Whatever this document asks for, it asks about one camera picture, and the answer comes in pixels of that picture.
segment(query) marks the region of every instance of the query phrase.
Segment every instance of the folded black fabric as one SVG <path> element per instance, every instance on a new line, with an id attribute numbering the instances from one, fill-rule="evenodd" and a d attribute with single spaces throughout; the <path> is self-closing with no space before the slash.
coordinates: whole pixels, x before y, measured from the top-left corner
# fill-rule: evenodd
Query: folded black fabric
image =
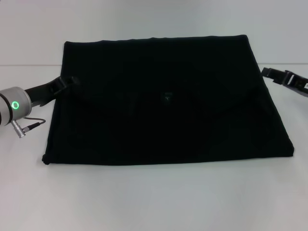
<path id="1" fill-rule="evenodd" d="M 43 162 L 193 163 L 292 156 L 247 36 L 66 42 Z"/>

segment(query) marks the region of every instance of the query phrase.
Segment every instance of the white surface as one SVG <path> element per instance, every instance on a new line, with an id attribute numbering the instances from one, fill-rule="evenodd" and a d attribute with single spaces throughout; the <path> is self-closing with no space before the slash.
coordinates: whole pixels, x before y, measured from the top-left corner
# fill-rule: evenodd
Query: white surface
<path id="1" fill-rule="evenodd" d="M 259 63 L 308 63 L 304 0 L 1 0 L 0 64 L 61 64 L 63 43 L 249 36 Z"/>
<path id="2" fill-rule="evenodd" d="M 271 67 L 308 77 L 308 66 Z M 1 88 L 32 87 L 59 73 L 59 67 L 0 67 Z M 293 158 L 46 166 L 41 156 L 53 104 L 34 108 L 31 115 L 46 125 L 22 139 L 10 126 L 0 129 L 0 230 L 306 231 L 308 98 L 266 84 L 295 146 Z"/>

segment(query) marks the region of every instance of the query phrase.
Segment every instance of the white table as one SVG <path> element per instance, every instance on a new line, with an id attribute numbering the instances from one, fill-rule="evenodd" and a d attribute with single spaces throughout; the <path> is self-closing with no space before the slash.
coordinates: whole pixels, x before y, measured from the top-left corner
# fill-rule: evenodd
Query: white table
<path id="1" fill-rule="evenodd" d="M 267 66 L 308 77 L 307 66 Z M 59 72 L 59 66 L 2 67 L 1 88 L 26 89 Z M 46 166 L 41 157 L 53 103 L 34 108 L 31 115 L 48 122 L 26 137 L 18 139 L 11 126 L 0 129 L 0 230 L 308 230 L 308 98 L 265 81 L 295 146 L 292 158 Z"/>

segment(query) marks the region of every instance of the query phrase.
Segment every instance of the black cable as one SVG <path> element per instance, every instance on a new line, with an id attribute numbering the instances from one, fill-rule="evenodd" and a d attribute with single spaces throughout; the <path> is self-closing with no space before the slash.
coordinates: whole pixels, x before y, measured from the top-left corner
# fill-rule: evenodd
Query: black cable
<path id="1" fill-rule="evenodd" d="M 40 125 L 46 122 L 46 120 L 45 120 L 45 119 L 40 119 L 40 118 L 29 118 L 29 117 L 24 117 L 24 119 L 29 119 L 29 120 L 39 120 L 39 121 L 41 121 L 41 122 L 39 123 Z"/>

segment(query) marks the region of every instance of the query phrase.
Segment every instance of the green led ring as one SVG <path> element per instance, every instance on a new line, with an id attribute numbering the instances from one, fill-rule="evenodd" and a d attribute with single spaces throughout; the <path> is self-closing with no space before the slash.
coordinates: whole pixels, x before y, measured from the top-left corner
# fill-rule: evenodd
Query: green led ring
<path id="1" fill-rule="evenodd" d="M 13 109 L 16 110 L 16 109 L 19 108 L 19 103 L 17 101 L 13 101 L 11 106 L 12 106 Z"/>

